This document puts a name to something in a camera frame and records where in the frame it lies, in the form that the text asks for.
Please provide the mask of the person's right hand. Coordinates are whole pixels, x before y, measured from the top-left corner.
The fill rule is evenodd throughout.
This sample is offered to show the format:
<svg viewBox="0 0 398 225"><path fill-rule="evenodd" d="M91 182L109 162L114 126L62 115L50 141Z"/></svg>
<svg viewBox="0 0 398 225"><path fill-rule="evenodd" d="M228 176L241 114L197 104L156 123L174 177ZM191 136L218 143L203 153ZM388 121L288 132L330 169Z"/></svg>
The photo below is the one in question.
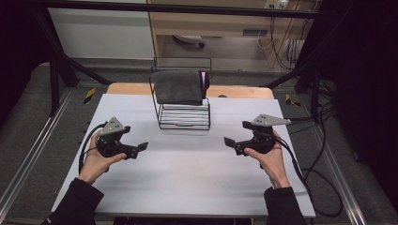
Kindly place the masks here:
<svg viewBox="0 0 398 225"><path fill-rule="evenodd" d="M279 143L276 142L266 154L258 153L251 148L245 148L244 152L260 163L274 189L290 187L284 167L283 149Z"/></svg>

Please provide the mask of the dark grey fluffy towel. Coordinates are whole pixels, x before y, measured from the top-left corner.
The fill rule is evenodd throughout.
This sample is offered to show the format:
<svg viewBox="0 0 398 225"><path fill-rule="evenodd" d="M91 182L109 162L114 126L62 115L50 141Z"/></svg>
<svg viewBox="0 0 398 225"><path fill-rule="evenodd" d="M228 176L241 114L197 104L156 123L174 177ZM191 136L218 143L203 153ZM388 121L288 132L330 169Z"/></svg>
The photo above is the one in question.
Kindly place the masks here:
<svg viewBox="0 0 398 225"><path fill-rule="evenodd" d="M208 74L193 69L157 71L150 79L159 104L200 106L210 86Z"/></svg>

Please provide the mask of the yellow black floor tape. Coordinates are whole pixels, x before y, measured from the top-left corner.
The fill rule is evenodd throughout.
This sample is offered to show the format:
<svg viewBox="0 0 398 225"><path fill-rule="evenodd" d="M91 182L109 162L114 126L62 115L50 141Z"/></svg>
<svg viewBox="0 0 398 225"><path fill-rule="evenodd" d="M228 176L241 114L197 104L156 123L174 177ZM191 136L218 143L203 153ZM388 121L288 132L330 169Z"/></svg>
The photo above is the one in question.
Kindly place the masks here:
<svg viewBox="0 0 398 225"><path fill-rule="evenodd" d="M285 94L285 103L295 107L301 107L299 102L293 101L289 94Z"/></svg>
<svg viewBox="0 0 398 225"><path fill-rule="evenodd" d="M84 104L89 104L91 98L94 96L96 92L96 88L90 88L89 91L87 92L85 98L84 98Z"/></svg>

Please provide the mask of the aluminium floor rail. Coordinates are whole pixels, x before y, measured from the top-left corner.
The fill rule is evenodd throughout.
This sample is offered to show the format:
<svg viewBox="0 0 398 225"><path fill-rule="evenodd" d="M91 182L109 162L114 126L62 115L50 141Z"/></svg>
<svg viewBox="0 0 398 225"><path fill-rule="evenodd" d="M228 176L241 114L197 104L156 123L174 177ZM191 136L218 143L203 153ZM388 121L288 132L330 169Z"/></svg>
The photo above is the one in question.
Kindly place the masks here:
<svg viewBox="0 0 398 225"><path fill-rule="evenodd" d="M335 156L332 154L331 147L327 142L326 128L323 125L318 125L314 128L314 134L320 143L321 150L323 151L323 159L329 169L333 184L337 187L337 190L342 197L344 210L347 213L351 224L366 225L366 219L362 214L342 169L339 167Z"/></svg>
<svg viewBox="0 0 398 225"><path fill-rule="evenodd" d="M31 173L32 168L36 164L43 148L45 147L47 141L52 136L54 129L56 128L60 118L62 117L65 109L67 108L70 97L74 93L74 88L67 88L61 99L60 106L55 111L54 115L50 116L47 120L45 126L39 133L34 144L29 149L26 157L24 158L18 171L9 183L6 191L0 198L0 223L5 219L8 214L9 209L15 202L18 194L20 193L24 182L26 181L29 173Z"/></svg>

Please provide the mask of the light wooden desk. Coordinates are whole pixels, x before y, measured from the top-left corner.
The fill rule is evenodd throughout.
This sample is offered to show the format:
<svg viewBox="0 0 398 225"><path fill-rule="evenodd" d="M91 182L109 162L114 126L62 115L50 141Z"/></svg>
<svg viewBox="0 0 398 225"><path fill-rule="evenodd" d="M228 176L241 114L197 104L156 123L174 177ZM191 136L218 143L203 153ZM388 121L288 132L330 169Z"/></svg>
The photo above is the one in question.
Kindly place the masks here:
<svg viewBox="0 0 398 225"><path fill-rule="evenodd" d="M149 4L192 5L231 8L264 8L266 0L146 0ZM285 9L318 11L322 0L289 0ZM228 15L156 13L149 14L155 53L161 55L166 36L256 38L268 65L275 68L283 59L285 44L307 37L311 19L246 17Z"/></svg>

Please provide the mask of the white chair base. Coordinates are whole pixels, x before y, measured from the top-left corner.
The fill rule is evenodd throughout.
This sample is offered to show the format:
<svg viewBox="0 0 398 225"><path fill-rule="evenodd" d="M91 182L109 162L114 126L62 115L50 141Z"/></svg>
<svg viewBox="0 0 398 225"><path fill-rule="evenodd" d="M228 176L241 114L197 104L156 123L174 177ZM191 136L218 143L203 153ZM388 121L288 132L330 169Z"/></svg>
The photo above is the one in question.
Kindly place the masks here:
<svg viewBox="0 0 398 225"><path fill-rule="evenodd" d="M186 43L197 45L199 48L204 48L206 46L200 36L175 36L175 38Z"/></svg>

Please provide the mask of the person's left hand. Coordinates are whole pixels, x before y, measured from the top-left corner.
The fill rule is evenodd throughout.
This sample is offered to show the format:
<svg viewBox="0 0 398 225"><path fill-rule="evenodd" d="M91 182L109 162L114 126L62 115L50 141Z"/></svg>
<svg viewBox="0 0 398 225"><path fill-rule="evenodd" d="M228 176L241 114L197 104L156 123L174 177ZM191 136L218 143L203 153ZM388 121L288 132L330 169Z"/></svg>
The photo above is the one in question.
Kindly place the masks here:
<svg viewBox="0 0 398 225"><path fill-rule="evenodd" d="M89 151L86 153L84 165L79 172L78 179L93 185L95 181L105 173L109 167L127 157L121 153L113 157L102 156L97 148L100 132L95 133L90 140Z"/></svg>

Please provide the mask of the white power strip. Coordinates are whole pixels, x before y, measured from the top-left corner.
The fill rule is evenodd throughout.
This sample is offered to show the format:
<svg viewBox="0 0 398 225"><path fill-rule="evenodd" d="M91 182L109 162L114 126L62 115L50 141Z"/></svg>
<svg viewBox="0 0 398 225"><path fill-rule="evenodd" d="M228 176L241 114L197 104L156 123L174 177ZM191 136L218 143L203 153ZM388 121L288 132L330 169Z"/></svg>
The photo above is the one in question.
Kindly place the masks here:
<svg viewBox="0 0 398 225"><path fill-rule="evenodd" d="M264 8L268 9L285 9L289 0L266 0Z"/></svg>

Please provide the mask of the black metal frame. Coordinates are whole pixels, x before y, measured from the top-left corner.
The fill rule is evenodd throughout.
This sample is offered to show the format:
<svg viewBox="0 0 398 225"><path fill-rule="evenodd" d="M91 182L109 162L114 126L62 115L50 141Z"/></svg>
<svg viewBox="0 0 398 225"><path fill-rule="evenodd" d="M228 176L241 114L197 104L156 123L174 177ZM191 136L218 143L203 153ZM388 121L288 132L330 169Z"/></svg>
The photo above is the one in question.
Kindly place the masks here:
<svg viewBox="0 0 398 225"><path fill-rule="evenodd" d="M156 13L187 13L187 14L208 14L208 15L228 15L246 17L270 17L270 18L300 18L300 19L320 19L328 17L326 12L301 11L287 9L255 9L249 7L211 7L211 6L191 6L191 5L170 5L170 4L147 4L147 3L122 3L122 2L100 2L100 1L72 1L72 0L31 0L30 10L44 33L50 45L50 71L52 86L52 110L51 115L60 108L60 98L58 94L58 76L60 76L67 87L75 87L79 80L73 69L81 71L86 76L94 79L101 84L111 84L100 75L92 72L80 63L70 58L63 50L61 42L57 37L55 29L52 29L49 20L45 19L43 13L47 8L67 8L67 9L88 9L88 10L110 10L110 11L138 11Z"/></svg>

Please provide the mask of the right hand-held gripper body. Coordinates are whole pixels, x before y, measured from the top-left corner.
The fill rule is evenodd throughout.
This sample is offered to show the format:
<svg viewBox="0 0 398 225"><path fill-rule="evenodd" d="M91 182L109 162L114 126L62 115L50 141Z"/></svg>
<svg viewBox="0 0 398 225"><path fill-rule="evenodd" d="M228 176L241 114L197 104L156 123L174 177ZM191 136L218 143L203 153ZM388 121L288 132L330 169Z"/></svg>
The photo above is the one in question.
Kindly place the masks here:
<svg viewBox="0 0 398 225"><path fill-rule="evenodd" d="M252 121L243 121L242 126L253 132L253 137L249 144L253 145L253 150L261 154L268 153L276 143L273 127L278 125L289 125L291 121L280 117L267 114L259 114Z"/></svg>

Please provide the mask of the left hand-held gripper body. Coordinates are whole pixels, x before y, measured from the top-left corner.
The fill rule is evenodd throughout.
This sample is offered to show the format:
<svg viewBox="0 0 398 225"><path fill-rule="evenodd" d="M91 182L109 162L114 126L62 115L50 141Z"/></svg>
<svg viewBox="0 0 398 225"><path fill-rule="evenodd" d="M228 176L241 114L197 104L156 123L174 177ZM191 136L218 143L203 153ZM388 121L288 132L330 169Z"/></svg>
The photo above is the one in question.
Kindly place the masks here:
<svg viewBox="0 0 398 225"><path fill-rule="evenodd" d="M100 132L97 145L99 153L106 158L121 153L129 156L131 154L130 146L120 141L121 137L129 132L129 126L124 127L116 117L112 117Z"/></svg>

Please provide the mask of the black wire rack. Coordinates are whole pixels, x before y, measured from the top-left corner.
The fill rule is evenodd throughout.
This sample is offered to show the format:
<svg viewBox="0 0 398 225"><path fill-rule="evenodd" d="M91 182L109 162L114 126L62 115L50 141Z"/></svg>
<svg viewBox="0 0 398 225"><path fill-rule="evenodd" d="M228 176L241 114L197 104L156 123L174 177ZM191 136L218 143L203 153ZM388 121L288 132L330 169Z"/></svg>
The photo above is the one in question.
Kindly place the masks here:
<svg viewBox="0 0 398 225"><path fill-rule="evenodd" d="M211 125L210 103L206 97L200 106L159 104L150 77L153 73L163 70L193 69L204 71L212 78L212 61L206 57L157 57L148 77L151 96L160 129L194 129L209 130Z"/></svg>

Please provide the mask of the light wooden table board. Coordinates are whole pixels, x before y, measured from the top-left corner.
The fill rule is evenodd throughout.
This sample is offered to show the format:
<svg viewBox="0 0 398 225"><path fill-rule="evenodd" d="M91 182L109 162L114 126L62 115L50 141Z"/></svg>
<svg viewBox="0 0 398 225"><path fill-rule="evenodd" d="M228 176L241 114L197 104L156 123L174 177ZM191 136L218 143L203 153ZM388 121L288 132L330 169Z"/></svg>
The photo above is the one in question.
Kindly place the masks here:
<svg viewBox="0 0 398 225"><path fill-rule="evenodd" d="M148 83L115 82L109 85L107 94L120 95L150 95ZM214 98L227 96L228 98L261 98L274 99L272 91L265 87L249 87L241 85L210 85L207 96Z"/></svg>

